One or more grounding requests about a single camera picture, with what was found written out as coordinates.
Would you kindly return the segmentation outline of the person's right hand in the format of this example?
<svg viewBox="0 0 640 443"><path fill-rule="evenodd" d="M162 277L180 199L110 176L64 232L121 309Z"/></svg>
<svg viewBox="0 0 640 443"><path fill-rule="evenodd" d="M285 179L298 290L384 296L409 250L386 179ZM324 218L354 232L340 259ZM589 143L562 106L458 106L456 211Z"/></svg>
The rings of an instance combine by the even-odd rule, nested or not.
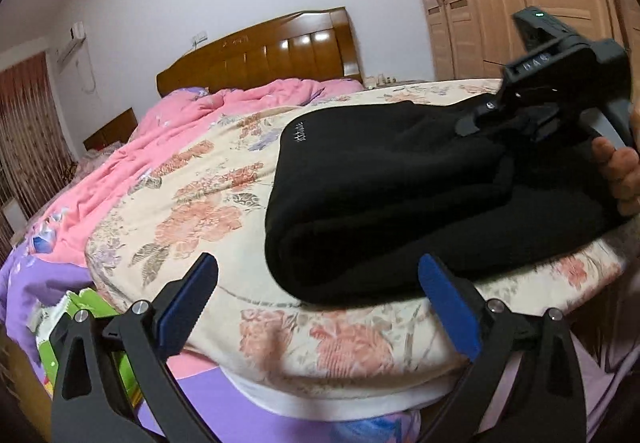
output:
<svg viewBox="0 0 640 443"><path fill-rule="evenodd" d="M640 168L639 153L629 146L616 148L605 137L592 141L592 154L600 171L608 180L617 208L623 216L639 213Z"/></svg>

